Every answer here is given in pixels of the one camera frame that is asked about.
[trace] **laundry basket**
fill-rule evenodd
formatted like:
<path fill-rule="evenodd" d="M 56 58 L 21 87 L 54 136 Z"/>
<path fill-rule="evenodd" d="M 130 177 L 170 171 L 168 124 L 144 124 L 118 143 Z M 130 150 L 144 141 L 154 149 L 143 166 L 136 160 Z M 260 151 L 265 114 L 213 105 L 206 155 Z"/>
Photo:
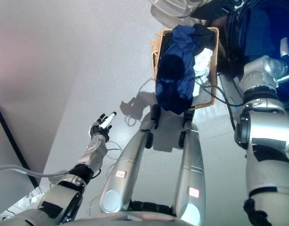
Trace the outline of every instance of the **laundry basket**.
<path fill-rule="evenodd" d="M 212 32 L 215 33 L 216 38 L 215 38 L 215 49 L 213 50 L 213 55 L 210 59 L 210 71 L 209 71 L 209 82 L 211 85 L 216 86 L 217 85 L 217 55 L 218 55 L 218 44 L 219 44 L 219 30 L 216 27 L 209 27 Z M 161 32 L 157 32 L 157 34 L 161 37 L 160 39 L 155 39 L 152 40 L 151 42 L 151 49 L 152 49 L 152 65 L 153 65 L 153 80 L 156 81 L 157 77 L 157 71 L 158 71 L 158 62 L 161 58 L 161 44 L 163 41 L 163 38 L 165 37 L 166 34 L 171 33 L 172 29 L 166 29 Z M 211 88 L 211 93 L 215 96 L 216 95 L 216 88 L 212 87 Z M 196 104 L 195 106 L 192 106 L 190 110 L 198 109 L 198 108 L 203 108 L 203 107 L 208 107 L 212 106 L 215 103 L 215 98 L 211 96 L 211 99 L 209 102 L 206 103 L 199 103 Z"/>

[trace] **blue garment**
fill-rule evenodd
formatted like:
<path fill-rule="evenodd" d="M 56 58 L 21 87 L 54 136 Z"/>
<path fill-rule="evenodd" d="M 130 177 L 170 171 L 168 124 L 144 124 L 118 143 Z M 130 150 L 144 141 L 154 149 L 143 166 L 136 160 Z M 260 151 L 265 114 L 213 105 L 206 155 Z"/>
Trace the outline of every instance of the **blue garment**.
<path fill-rule="evenodd" d="M 164 110 L 181 114 L 193 101 L 195 51 L 199 38 L 196 29 L 178 25 L 173 30 L 173 44 L 161 56 L 156 78 L 156 97 Z"/>

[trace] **white wall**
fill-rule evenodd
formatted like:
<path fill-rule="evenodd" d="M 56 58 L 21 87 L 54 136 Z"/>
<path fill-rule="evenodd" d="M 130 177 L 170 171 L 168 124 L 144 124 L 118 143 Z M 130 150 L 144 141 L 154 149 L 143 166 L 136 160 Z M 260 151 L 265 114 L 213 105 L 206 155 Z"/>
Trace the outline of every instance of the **white wall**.
<path fill-rule="evenodd" d="M 0 0 L 0 109 L 39 172 L 79 76 L 85 8 L 87 1 Z"/>
<path fill-rule="evenodd" d="M 21 165 L 0 124 L 0 166 L 7 164 Z M 33 186 L 26 175 L 13 171 L 0 172 L 0 213 L 32 190 Z"/>

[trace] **gray floor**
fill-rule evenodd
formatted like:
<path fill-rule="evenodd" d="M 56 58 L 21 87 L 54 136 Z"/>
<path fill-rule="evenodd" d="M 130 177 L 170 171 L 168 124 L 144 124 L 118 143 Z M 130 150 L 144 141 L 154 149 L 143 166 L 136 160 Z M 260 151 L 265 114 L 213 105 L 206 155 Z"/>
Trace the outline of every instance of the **gray floor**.
<path fill-rule="evenodd" d="M 149 111 L 148 106 L 154 103 L 154 95 L 152 94 L 153 82 L 149 81 L 142 90 L 140 94 L 137 93 L 136 89 L 134 95 L 124 100 L 128 102 L 133 96 L 136 96 L 135 103 L 145 103 L 143 107 L 147 107 L 144 109 L 142 117 L 139 117 L 140 121 Z M 79 104 L 78 93 L 80 93 L 80 91 L 81 89 L 77 91 L 76 95 L 72 95 L 70 102 L 75 103 L 72 107 Z M 114 99 L 120 100 L 117 96 L 113 96 L 112 100 Z M 126 121 L 130 123 L 129 126 L 125 122 L 125 114 L 118 109 L 119 103 L 120 101 L 118 101 L 117 105 L 114 105 L 113 108 L 107 106 L 101 107 L 100 109 L 106 113 L 113 110 L 118 111 L 118 116 L 114 120 L 110 137 L 111 141 L 124 147 L 137 131 L 140 122 L 136 121 L 135 125 L 131 126 L 134 123 L 134 119 L 126 118 Z M 90 108 L 95 110 L 95 106 L 90 107 L 85 105 L 80 107 L 82 111 L 87 111 L 87 109 Z M 103 111 L 103 108 L 110 108 L 110 110 Z M 130 112 L 134 118 L 137 118 L 140 112 L 142 113 L 142 111 L 137 109 L 139 109 L 139 105 Z M 76 133 L 76 131 L 72 131 L 70 128 L 73 124 L 79 124 L 81 119 L 78 115 L 80 113 L 74 112 L 74 110 L 66 112 L 67 114 L 63 117 L 59 132 L 57 133 L 49 155 L 45 172 L 69 169 L 83 153 L 83 148 L 89 141 L 87 137 L 89 123 L 85 122 L 83 132 Z M 138 181 L 133 193 L 133 200 L 171 205 L 174 198 L 180 159 L 182 157 L 182 150 L 177 149 L 182 118 L 164 111 L 161 115 L 160 128 L 154 133 L 155 141 L 153 148 L 151 150 L 145 150 L 142 159 Z M 194 122 L 200 130 L 206 173 L 207 216 L 205 225 L 250 225 L 242 208 L 243 202 L 246 199 L 245 152 L 233 141 L 233 130 L 231 129 L 226 106 L 220 102 L 216 102 L 214 106 L 197 110 Z M 108 143 L 107 147 L 116 148 L 117 145 Z M 108 155 L 116 159 L 119 154 L 119 151 L 110 151 Z M 80 208 L 78 218 L 95 216 L 100 213 L 98 196 L 104 187 L 108 172 L 110 172 L 109 167 L 114 162 L 115 160 L 108 157 L 104 159 L 101 175 L 90 182 L 87 187 L 84 203 Z M 42 186 L 47 187 L 48 182 L 43 180 Z"/>
<path fill-rule="evenodd" d="M 0 0 L 0 106 L 33 170 L 43 170 L 48 155 L 45 172 L 71 168 L 89 142 L 89 125 L 102 113 L 118 112 L 110 137 L 124 148 L 154 103 L 153 83 L 139 88 L 152 76 L 150 41 L 163 28 L 149 1 Z M 125 105 L 133 97 L 136 106 Z M 242 208 L 245 152 L 233 141 L 226 107 L 217 102 L 198 110 L 194 120 L 206 173 L 205 225 L 249 226 Z M 172 203 L 180 126 L 181 118 L 163 113 L 158 141 L 144 153 L 134 200 Z M 89 215 L 114 161 L 104 159 L 78 218 Z M 95 205 L 97 199 L 92 216 L 99 213 Z"/>

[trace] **white floor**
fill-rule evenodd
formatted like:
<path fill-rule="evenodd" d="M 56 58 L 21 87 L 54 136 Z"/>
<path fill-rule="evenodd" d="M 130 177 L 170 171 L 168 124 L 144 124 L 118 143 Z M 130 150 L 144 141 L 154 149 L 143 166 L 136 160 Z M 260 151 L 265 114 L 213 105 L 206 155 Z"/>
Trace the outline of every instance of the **white floor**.
<path fill-rule="evenodd" d="M 133 96 L 136 96 L 135 103 L 137 108 L 129 111 L 137 118 L 142 111 L 142 107 L 154 103 L 153 82 L 149 81 L 142 92 L 129 98 L 123 99 L 127 103 Z M 80 103 L 78 97 L 72 96 L 72 101 L 77 105 Z M 122 148 L 137 131 L 140 122 L 136 121 L 134 126 L 128 126 L 125 122 L 125 115 L 119 106 L 111 107 L 109 105 L 100 107 L 101 113 L 109 113 L 113 110 L 118 112 L 114 120 L 113 128 L 110 133 L 111 141 L 118 143 Z M 121 105 L 124 111 L 128 112 L 128 107 Z M 93 108 L 92 105 L 84 106 L 86 115 L 91 115 L 87 109 Z M 149 107 L 144 109 L 143 119 L 148 113 Z M 87 129 L 90 123 L 85 123 L 84 131 L 77 133 L 73 131 L 72 124 L 79 124 L 84 121 L 84 115 L 81 111 L 67 111 L 64 115 L 64 123 L 61 123 L 59 132 L 55 139 L 53 149 L 49 155 L 45 172 L 54 172 L 61 169 L 69 169 L 82 155 L 83 148 L 87 145 L 89 138 Z M 126 118 L 126 121 L 132 125 L 134 119 Z M 194 122 L 200 130 L 201 147 L 203 152 L 205 176 L 206 176 L 206 226 L 220 225 L 250 225 L 246 213 L 243 210 L 243 202 L 246 200 L 245 185 L 245 151 L 240 149 L 234 142 L 233 130 L 230 125 L 227 108 L 224 104 L 216 102 L 214 106 L 199 109 L 195 112 Z M 162 112 L 160 127 L 154 132 L 154 144 L 151 150 L 145 150 L 141 163 L 139 180 L 136 183 L 133 200 L 155 202 L 171 205 L 174 198 L 175 184 L 179 169 L 182 150 L 177 149 L 178 137 L 181 131 L 182 118 L 171 113 Z M 116 144 L 108 143 L 108 148 L 116 148 Z M 111 158 L 118 158 L 119 151 L 110 151 Z M 102 167 L 102 173 L 95 180 L 91 181 L 84 194 L 84 202 L 80 208 L 77 218 L 95 216 L 100 213 L 98 201 L 100 193 L 106 182 L 109 167 L 115 163 L 108 157 L 105 157 Z M 47 181 L 43 180 L 41 186 L 47 187 Z"/>

